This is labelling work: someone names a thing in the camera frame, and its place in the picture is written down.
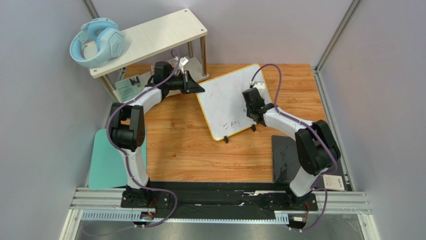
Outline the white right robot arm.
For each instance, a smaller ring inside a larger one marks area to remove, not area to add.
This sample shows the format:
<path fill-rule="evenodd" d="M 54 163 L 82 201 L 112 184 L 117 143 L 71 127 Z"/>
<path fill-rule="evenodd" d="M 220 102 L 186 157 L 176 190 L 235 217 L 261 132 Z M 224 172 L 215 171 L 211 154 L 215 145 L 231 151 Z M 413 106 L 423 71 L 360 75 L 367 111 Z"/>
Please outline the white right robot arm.
<path fill-rule="evenodd" d="M 266 103 L 255 87 L 243 91 L 242 96 L 249 118 L 295 141 L 300 168 L 288 187 L 291 197 L 307 196 L 318 177 L 337 171 L 341 152 L 326 121 L 307 121 L 283 111 L 275 103 Z"/>

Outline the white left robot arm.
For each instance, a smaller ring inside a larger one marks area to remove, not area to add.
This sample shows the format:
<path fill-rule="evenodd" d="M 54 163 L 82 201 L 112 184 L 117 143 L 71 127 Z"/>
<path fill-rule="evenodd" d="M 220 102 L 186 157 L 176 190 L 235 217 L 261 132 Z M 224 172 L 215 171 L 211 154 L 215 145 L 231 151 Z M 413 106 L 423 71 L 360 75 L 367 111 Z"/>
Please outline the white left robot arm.
<path fill-rule="evenodd" d="M 106 125 L 109 143 L 119 151 L 127 172 L 127 186 L 153 191 L 148 186 L 147 174 L 141 147 L 146 139 L 145 114 L 161 103 L 171 91 L 182 94 L 204 93 L 201 87 L 185 70 L 178 59 L 174 65 L 159 61 L 154 65 L 151 76 L 142 92 L 124 103 L 114 103 Z"/>

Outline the yellow framed whiteboard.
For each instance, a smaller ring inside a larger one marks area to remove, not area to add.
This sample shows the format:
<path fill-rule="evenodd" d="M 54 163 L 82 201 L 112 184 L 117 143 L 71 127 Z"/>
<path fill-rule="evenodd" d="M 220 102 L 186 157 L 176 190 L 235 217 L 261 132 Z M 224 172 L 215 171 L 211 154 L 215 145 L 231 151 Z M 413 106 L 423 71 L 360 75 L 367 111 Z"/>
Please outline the yellow framed whiteboard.
<path fill-rule="evenodd" d="M 247 116 L 242 94 L 250 88 L 252 79 L 264 86 L 265 103 L 272 102 L 263 73 L 257 72 L 260 67 L 251 64 L 200 84 L 205 92 L 197 93 L 196 97 L 213 140 L 225 140 L 257 124 Z"/>

